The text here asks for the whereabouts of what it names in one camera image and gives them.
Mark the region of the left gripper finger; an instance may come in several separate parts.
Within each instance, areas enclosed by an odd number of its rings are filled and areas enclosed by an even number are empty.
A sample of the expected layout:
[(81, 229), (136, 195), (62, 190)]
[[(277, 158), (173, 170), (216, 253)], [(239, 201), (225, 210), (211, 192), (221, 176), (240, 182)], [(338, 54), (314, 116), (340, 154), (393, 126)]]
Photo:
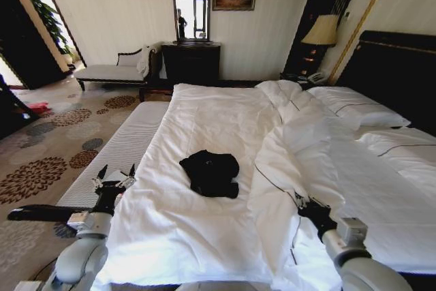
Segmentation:
[(135, 164), (132, 164), (129, 173), (126, 174), (122, 171), (120, 171), (120, 173), (122, 174), (122, 179), (117, 183), (117, 186), (120, 188), (125, 188), (125, 189), (129, 189), (135, 182), (136, 182), (136, 178), (135, 178), (135, 173), (136, 173), (136, 168), (135, 168)]
[(92, 178), (92, 183), (95, 189), (99, 189), (100, 187), (103, 187), (103, 180), (106, 175), (108, 165), (105, 165), (97, 174), (95, 178)]

